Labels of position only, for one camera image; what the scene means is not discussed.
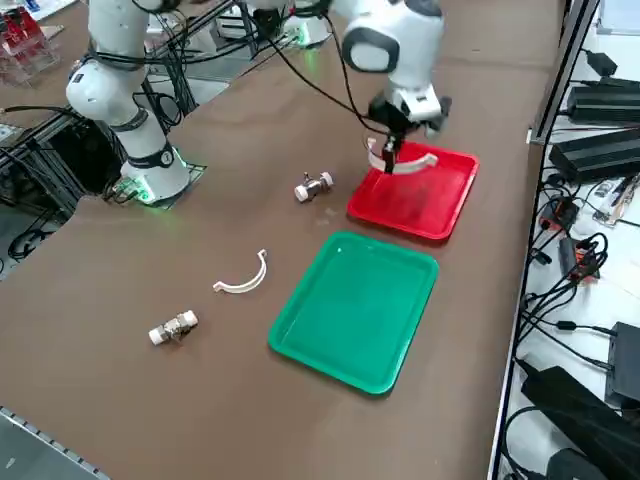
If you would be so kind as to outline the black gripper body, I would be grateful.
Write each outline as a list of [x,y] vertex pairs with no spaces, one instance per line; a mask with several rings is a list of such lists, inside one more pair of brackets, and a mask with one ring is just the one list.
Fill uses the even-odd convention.
[[439,98],[440,112],[427,120],[409,120],[405,113],[389,103],[383,94],[378,94],[369,103],[368,118],[389,129],[389,135],[404,140],[409,134],[420,129],[427,138],[440,133],[449,117],[452,99],[448,96]]

